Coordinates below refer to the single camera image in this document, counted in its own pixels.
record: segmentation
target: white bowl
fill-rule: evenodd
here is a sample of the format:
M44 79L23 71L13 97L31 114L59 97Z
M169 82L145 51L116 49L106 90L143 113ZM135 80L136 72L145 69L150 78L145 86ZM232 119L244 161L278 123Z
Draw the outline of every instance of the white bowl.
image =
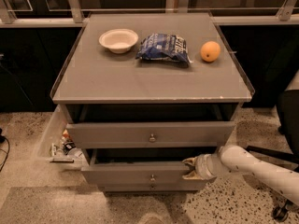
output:
M113 53L122 54L138 41L138 35L128 29L115 29L102 34L99 38L100 44Z

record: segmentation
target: terrazzo floor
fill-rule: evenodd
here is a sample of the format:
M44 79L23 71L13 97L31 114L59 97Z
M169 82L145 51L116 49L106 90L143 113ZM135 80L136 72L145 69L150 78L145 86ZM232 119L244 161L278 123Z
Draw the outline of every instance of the terrazzo floor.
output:
M36 155L51 115L0 113L2 135L11 145L0 173L0 224L142 224L148 217L165 224L277 223L271 212L285 199L245 174L219 177L196 193L104 195L97 186L87 184L80 171L66 171ZM239 109L235 123L228 143L291 152L278 133L275 109ZM296 167L252 154L290 169ZM299 223L297 206L284 223Z

